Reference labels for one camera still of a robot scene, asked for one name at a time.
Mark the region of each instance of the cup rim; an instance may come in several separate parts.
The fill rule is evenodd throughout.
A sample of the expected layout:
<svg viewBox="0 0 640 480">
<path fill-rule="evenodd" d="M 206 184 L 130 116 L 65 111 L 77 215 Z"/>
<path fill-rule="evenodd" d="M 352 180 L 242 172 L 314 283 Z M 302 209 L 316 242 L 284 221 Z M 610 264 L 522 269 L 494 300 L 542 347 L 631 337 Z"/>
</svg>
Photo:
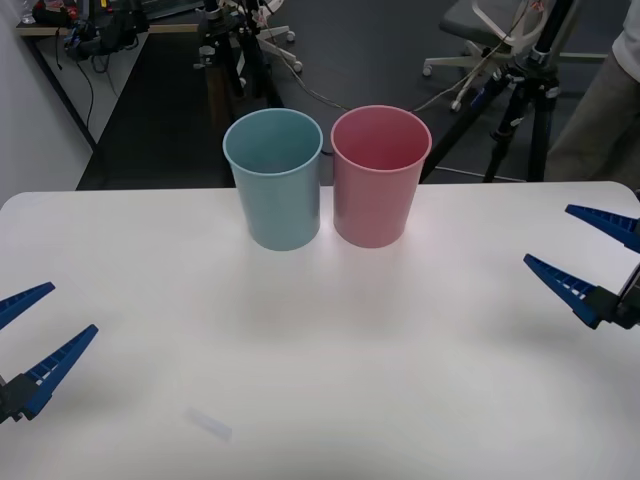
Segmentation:
<svg viewBox="0 0 640 480">
<path fill-rule="evenodd" d="M 349 160 L 345 155 L 342 154 L 342 152 L 340 152 L 340 150 L 336 147 L 336 142 L 335 142 L 335 132 L 336 132 L 336 128 L 338 127 L 338 125 L 340 124 L 340 122 L 348 117 L 349 115 L 351 115 L 354 112 L 358 112 L 361 110 L 370 110 L 370 109 L 385 109 L 385 110 L 395 110 L 397 112 L 401 112 L 401 113 L 406 113 L 408 115 L 411 115 L 412 117 L 414 117 L 418 123 L 424 128 L 425 132 L 427 132 L 427 137 L 429 138 L 429 148 L 427 148 L 427 151 L 425 152 L 425 154 L 420 157 L 418 160 L 416 160 L 415 162 L 411 163 L 410 165 L 407 165 L 406 167 L 402 167 L 402 168 L 394 168 L 392 170 L 381 170 L 381 169 L 377 169 L 377 168 L 369 168 L 369 167 L 363 167 L 362 165 L 358 165 L 357 163 Z M 431 149 L 433 148 L 433 138 L 431 137 L 431 131 L 429 130 L 429 127 L 427 127 L 424 122 L 422 120 L 420 120 L 417 115 L 413 114 L 412 112 L 408 111 L 408 110 L 404 110 L 402 108 L 398 108 L 398 107 L 392 107 L 390 105 L 365 105 L 364 107 L 358 107 L 358 108 L 354 108 L 353 110 L 348 111 L 347 113 L 345 113 L 344 115 L 342 115 L 337 121 L 336 123 L 333 124 L 333 128 L 331 129 L 331 146 L 333 147 L 333 152 L 334 155 L 340 155 L 340 158 L 343 159 L 345 162 L 347 162 L 349 165 L 352 165 L 360 170 L 363 170 L 365 172 L 372 172 L 372 173 L 396 173 L 396 172 L 404 172 L 405 170 L 409 170 L 411 168 L 414 168 L 416 166 L 416 164 L 424 162 L 425 159 L 429 156 L 429 154 L 431 153 Z"/>
<path fill-rule="evenodd" d="M 299 115 L 299 116 L 304 117 L 307 120 L 309 120 L 316 127 L 316 129 L 318 130 L 318 134 L 320 135 L 320 141 L 318 142 L 318 149 L 316 150 L 316 153 L 314 153 L 309 160 L 307 160 L 303 164 L 297 166 L 296 168 L 293 168 L 291 170 L 287 170 L 285 172 L 278 172 L 278 173 L 254 172 L 252 170 L 249 170 L 247 168 L 244 168 L 244 167 L 238 165 L 236 162 L 231 160 L 231 157 L 229 156 L 229 154 L 227 152 L 227 138 L 229 137 L 229 134 L 231 133 L 231 131 L 240 122 L 242 122 L 246 118 L 253 117 L 253 116 L 256 116 L 256 115 L 264 115 L 265 112 L 274 112 L 274 111 L 291 112 L 291 113 L 294 113 L 296 115 Z M 285 175 L 291 175 L 292 173 L 295 173 L 295 172 L 297 172 L 299 170 L 302 170 L 307 165 L 309 165 L 311 162 L 313 162 L 316 158 L 318 158 L 318 156 L 320 155 L 320 151 L 322 150 L 322 145 L 323 144 L 324 144 L 324 135 L 322 134 L 322 129 L 320 128 L 320 125 L 318 125 L 318 122 L 316 122 L 313 118 L 311 118 L 306 113 L 302 113 L 302 112 L 299 112 L 297 110 L 292 110 L 291 108 L 265 108 L 265 109 L 262 109 L 262 110 L 257 110 L 255 112 L 251 112 L 251 113 L 243 116 L 242 118 L 239 118 L 238 120 L 236 120 L 233 123 L 233 125 L 231 125 L 229 127 L 229 129 L 227 130 L 227 132 L 224 134 L 224 137 L 222 139 L 222 151 L 224 153 L 225 158 L 227 159 L 227 161 L 230 164 L 232 164 L 235 168 L 237 168 L 238 170 L 241 170 L 241 171 L 243 171 L 245 173 L 248 173 L 250 175 L 254 175 L 254 176 L 257 176 L 257 177 L 283 177 Z"/>
</svg>

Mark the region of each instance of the pants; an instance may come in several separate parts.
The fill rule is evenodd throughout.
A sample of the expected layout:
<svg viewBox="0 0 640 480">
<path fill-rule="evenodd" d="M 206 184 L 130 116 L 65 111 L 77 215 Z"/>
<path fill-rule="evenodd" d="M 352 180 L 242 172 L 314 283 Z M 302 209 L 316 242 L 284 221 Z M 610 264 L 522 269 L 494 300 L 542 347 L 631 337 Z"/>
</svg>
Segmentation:
<svg viewBox="0 0 640 480">
<path fill-rule="evenodd" d="M 640 189 L 640 83 L 613 53 L 549 151 L 545 180 L 613 180 Z"/>
</svg>

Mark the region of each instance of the blue cup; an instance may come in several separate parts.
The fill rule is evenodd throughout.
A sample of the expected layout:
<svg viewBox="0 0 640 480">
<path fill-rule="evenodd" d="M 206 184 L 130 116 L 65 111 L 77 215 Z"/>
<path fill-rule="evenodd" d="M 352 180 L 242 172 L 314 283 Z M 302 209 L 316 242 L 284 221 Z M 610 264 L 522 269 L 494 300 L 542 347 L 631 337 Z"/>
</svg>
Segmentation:
<svg viewBox="0 0 640 480">
<path fill-rule="evenodd" d="M 222 147 L 254 240 L 280 251 L 313 240 L 320 228 L 318 124 L 295 110 L 260 110 L 235 122 Z"/>
</svg>

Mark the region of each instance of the plastic cup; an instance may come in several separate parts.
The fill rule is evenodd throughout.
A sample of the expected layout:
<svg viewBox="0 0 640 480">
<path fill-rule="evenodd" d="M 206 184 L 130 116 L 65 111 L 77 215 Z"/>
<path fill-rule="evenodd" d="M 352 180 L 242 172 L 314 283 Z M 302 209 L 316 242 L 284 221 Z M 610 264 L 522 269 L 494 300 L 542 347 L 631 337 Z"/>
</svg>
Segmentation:
<svg viewBox="0 0 640 480">
<path fill-rule="evenodd" d="M 331 143 L 336 230 L 360 247 L 395 242 L 404 232 L 431 150 L 429 129 L 405 110 L 373 105 L 338 119 Z"/>
<path fill-rule="evenodd" d="M 294 110 L 260 110 L 236 121 L 222 146 L 254 240 L 281 251 L 309 243 L 320 228 L 318 124 Z"/>
</svg>

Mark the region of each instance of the black equipment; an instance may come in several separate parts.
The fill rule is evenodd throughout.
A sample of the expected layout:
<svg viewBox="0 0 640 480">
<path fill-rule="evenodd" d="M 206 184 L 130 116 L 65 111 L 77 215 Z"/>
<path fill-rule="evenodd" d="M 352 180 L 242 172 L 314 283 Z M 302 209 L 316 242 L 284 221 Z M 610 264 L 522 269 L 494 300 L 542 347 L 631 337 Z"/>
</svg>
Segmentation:
<svg viewBox="0 0 640 480">
<path fill-rule="evenodd" d="M 92 15 L 88 21 L 76 21 L 65 38 L 64 49 L 76 62 L 134 47 L 138 34 L 149 30 L 149 21 L 140 0 L 121 2 L 104 27 L 96 27 L 91 18 Z"/>
<path fill-rule="evenodd" d="M 558 48 L 556 37 L 563 30 L 567 15 L 574 7 L 574 0 L 558 0 L 549 15 L 540 38 L 524 61 L 513 60 L 500 67 L 480 93 L 465 109 L 460 119 L 434 147 L 425 163 L 420 183 L 435 170 L 449 150 L 508 86 L 515 85 L 507 110 L 491 137 L 497 142 L 491 153 L 491 162 L 483 182 L 492 182 L 502 160 L 507 155 L 511 141 L 522 122 L 526 110 L 533 103 L 535 117 L 529 152 L 527 181 L 541 182 L 549 147 L 549 135 L 556 99 L 560 93 L 557 67 L 553 50 Z"/>
<path fill-rule="evenodd" d="M 237 71 L 231 36 L 237 40 L 244 54 L 244 68 L 252 80 L 253 96 L 264 96 L 268 107 L 284 107 L 256 37 L 260 29 L 253 14 L 259 11 L 258 1 L 239 3 L 243 3 L 242 11 L 221 8 L 216 0 L 205 0 L 204 11 L 201 12 L 203 17 L 198 25 L 200 63 L 194 67 L 204 69 L 206 74 L 211 120 L 221 156 L 223 136 L 236 119 L 234 103 L 245 96 L 244 79 Z M 235 186 L 227 162 L 224 162 L 224 168 L 228 185 Z"/>
</svg>

